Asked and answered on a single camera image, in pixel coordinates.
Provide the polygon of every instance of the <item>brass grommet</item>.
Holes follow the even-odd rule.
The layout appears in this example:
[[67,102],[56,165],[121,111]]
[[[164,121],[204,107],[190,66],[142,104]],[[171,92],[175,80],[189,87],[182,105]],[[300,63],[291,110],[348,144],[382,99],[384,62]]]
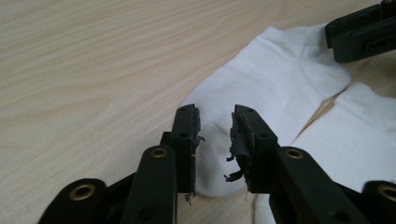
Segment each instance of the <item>brass grommet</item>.
[[162,158],[168,155],[168,150],[164,148],[155,148],[151,151],[151,157]]
[[296,150],[296,149],[288,149],[285,151],[285,154],[288,157],[291,157],[294,159],[301,159],[304,156],[304,154],[301,151]]
[[75,187],[69,193],[69,198],[73,201],[81,201],[91,197],[95,193],[95,185],[93,184],[82,184]]
[[391,200],[393,202],[396,202],[396,189],[386,186],[386,185],[380,185],[378,186],[378,192],[387,198],[388,200]]

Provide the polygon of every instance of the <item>white fabric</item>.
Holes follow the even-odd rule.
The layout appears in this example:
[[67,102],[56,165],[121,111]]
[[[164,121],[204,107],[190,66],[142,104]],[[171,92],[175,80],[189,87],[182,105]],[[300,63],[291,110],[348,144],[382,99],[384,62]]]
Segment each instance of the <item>white fabric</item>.
[[321,102],[347,86],[349,75],[327,51],[323,26],[269,27],[183,101],[201,111],[205,142],[196,152],[198,193],[219,197],[245,185],[243,178],[226,183],[223,177],[239,170],[236,161],[226,161],[234,105],[256,109],[279,144],[289,145]]
[[[309,152],[333,181],[358,192],[369,180],[394,182],[396,99],[354,83],[292,145]],[[268,198],[256,202],[256,224],[275,223]]]

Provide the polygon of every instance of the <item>black mechanical part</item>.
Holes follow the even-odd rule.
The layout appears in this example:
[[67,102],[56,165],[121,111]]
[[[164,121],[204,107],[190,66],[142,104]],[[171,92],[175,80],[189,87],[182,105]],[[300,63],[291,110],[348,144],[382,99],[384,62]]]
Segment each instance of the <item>black mechanical part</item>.
[[169,136],[169,146],[177,155],[177,192],[192,196],[195,193],[195,149],[204,140],[198,135],[200,131],[199,109],[194,105],[179,108]]
[[270,194],[276,223],[396,223],[396,185],[371,181],[358,193],[333,182],[306,151],[280,147],[255,110],[235,106],[231,136],[228,161],[236,157],[250,192]]
[[98,179],[66,186],[44,212],[39,224],[176,223],[177,194],[195,190],[195,150],[202,137],[199,110],[179,108],[172,132],[147,149],[138,171],[107,187]]
[[276,150],[274,166],[295,210],[296,219],[290,223],[369,223],[307,152],[281,147]]
[[176,210],[175,151],[171,147],[151,147],[143,153],[120,224],[176,223]]
[[80,179],[59,192],[49,204],[39,224],[88,224],[105,218],[102,204],[106,184],[98,179]]
[[277,137],[252,108],[236,105],[232,117],[232,156],[227,161],[236,158],[241,171],[225,176],[226,181],[235,181],[243,174],[250,192],[269,193],[270,184],[274,182],[271,152],[279,148]]
[[396,49],[396,1],[380,4],[331,21],[325,27],[334,59],[350,63]]

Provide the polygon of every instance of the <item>light wood tabletop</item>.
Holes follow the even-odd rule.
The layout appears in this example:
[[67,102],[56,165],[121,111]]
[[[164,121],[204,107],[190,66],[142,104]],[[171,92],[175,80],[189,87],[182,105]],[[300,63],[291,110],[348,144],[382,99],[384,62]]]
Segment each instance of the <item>light wood tabletop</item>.
[[[67,184],[111,185],[171,130],[205,77],[266,27],[329,22],[375,0],[0,1],[0,223],[37,223]],[[343,66],[396,97],[396,52]],[[316,114],[331,106],[331,101]],[[192,205],[178,223],[252,223],[241,189]]]

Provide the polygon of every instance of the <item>white towel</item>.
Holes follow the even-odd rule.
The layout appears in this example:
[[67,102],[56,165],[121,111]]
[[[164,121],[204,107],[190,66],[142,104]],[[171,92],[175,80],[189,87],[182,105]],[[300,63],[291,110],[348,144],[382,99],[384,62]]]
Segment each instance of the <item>white towel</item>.
[[226,161],[234,105],[256,109],[285,146],[323,100],[347,86],[349,74],[327,51],[323,27],[269,27],[182,102],[201,111],[205,142],[196,152],[198,193],[219,197],[245,186],[243,178],[226,183],[223,177],[239,170],[236,161]]
[[[310,153],[333,181],[358,192],[370,180],[394,182],[396,99],[354,83],[292,145]],[[268,198],[256,202],[256,224],[275,223]]]

